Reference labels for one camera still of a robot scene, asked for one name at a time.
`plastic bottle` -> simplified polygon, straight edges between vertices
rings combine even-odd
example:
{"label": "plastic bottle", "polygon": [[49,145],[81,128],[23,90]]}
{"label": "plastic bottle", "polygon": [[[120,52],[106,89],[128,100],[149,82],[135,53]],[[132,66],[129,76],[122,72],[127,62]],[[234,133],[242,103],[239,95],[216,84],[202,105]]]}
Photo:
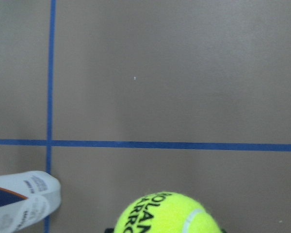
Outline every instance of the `plastic bottle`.
{"label": "plastic bottle", "polygon": [[0,233],[37,223],[61,203],[60,183],[43,171],[0,176]]}

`yellow tennis ball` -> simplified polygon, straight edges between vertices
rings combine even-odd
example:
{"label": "yellow tennis ball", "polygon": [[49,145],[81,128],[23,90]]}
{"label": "yellow tennis ball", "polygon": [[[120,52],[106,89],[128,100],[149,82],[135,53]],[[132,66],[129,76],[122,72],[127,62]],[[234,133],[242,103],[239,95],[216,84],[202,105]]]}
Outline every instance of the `yellow tennis ball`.
{"label": "yellow tennis ball", "polygon": [[141,197],[122,213],[114,233],[221,233],[204,207],[183,194]]}

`gray surface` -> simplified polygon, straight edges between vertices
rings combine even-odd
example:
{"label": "gray surface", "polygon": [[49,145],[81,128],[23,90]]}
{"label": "gray surface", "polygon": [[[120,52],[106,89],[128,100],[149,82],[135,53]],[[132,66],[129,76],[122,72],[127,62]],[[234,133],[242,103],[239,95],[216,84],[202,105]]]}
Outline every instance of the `gray surface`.
{"label": "gray surface", "polygon": [[[0,1],[0,138],[46,139],[49,7]],[[59,0],[54,56],[54,139],[291,144],[291,0]],[[0,146],[0,175],[36,169],[44,147]],[[291,232],[291,152],[57,147],[52,170],[50,233],[161,190],[229,233]]]}

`ball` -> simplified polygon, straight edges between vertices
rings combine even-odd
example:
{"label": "ball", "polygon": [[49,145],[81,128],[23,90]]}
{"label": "ball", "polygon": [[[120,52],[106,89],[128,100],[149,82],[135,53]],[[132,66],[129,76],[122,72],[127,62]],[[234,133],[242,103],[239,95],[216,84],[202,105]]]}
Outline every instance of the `ball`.
{"label": "ball", "polygon": [[146,195],[119,217],[114,233],[221,233],[215,220],[194,199],[175,192]]}

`bottle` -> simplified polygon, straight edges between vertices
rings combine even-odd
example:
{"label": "bottle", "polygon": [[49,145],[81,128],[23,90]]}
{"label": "bottle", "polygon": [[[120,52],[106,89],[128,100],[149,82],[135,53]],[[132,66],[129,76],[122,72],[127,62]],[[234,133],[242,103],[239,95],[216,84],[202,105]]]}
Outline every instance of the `bottle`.
{"label": "bottle", "polygon": [[0,233],[35,224],[61,203],[59,181],[43,171],[0,176]]}

